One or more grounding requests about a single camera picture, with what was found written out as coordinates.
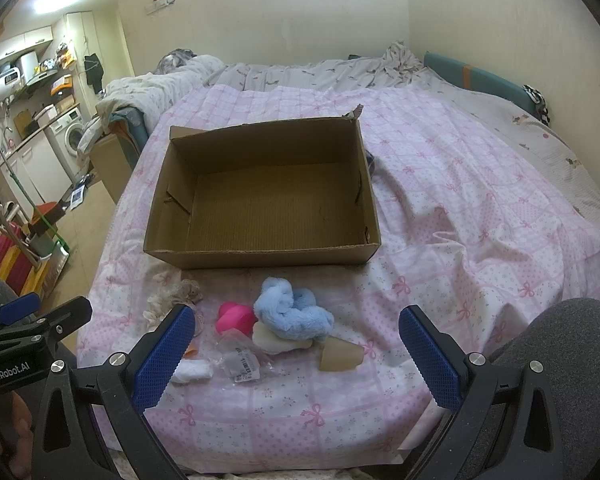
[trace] orange strap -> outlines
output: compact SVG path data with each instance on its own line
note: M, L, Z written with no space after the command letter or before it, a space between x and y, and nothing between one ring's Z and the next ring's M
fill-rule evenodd
M471 90L471 65L465 65L462 67L462 88L465 90Z

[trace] plastic bag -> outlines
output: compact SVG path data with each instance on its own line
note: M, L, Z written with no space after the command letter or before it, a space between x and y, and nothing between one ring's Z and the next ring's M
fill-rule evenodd
M251 339L235 328L218 335L216 362L234 383L256 381L264 375L274 374L275 369L269 357Z

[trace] blanket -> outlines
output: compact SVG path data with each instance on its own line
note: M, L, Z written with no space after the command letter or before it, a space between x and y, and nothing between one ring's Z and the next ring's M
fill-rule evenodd
M144 114L144 126L151 134L161 114L222 68L224 64L217 57L204 55L168 74L149 72L112 81L107 85L107 96L96 104L104 131L108 131L109 116L113 111L133 106Z
M344 92L405 86L422 68L423 64L404 43L395 41L382 57L328 59L301 66L235 63L211 76L205 85L228 85L258 92L268 92L277 86Z
M365 106L361 129L376 156L373 188L382 247L366 266L181 272L142 252L171 125L218 128L340 116ZM465 352L489 353L567 298L600 300L600 231L473 116L407 86L316 92L197 88L160 117L114 215L78 333L81 367L129 351L146 330L147 297L182 276L203 289L200 356L214 354L224 301L253 304L270 275L311 289L334 335L365 348L349 372L320 372L319 349L274 358L259 381L169 384L145 416L174 460L199 472L348 468L390 463L435 423L430 393L397 331L419 304ZM119 449L102 410L106 443Z

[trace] light blue fabric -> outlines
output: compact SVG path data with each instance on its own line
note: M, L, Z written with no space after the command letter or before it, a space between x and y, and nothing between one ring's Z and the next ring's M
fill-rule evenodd
M315 304L308 288L293 290L283 278L267 278L253 304L258 319L282 339L302 341L326 337L333 330L333 314Z

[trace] white cabinet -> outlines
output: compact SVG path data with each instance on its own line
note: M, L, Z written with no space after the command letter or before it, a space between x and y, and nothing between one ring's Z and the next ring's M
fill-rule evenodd
M11 168L13 169L13 173L16 174L18 181L20 184L22 184L22 187L26 191L27 195L29 195L36 205L42 204L44 201L36 190L36 187L33 185L33 182L31 181L26 168L20 160L20 157L16 154L11 156L8 160ZM0 199L4 202L15 200L18 204L20 204L23 213L30 219L33 215L33 206L29 203L29 200L27 200L27 197L24 195L20 187L12 179L11 173L5 165L0 167L0 172L2 173L2 179L4 180L4 182L0 184Z
M59 202L72 183L45 134L38 133L19 157L43 202Z
M72 185L43 132L37 133L22 149L11 155L8 161L35 205L59 202ZM5 164L0 166L0 200L3 203L13 200L20 204L27 218L30 219L33 215L33 206L12 179Z
M42 27L1 41L0 65L13 62L20 56L34 50L38 56L42 56L45 53L46 48L53 41L53 38L54 35L51 31L51 27Z
M0 61L26 49L24 34L0 42Z
M54 35L51 33L51 27L37 28L36 30L30 30L24 33L24 44L25 48L37 46L40 43L46 43L52 41Z

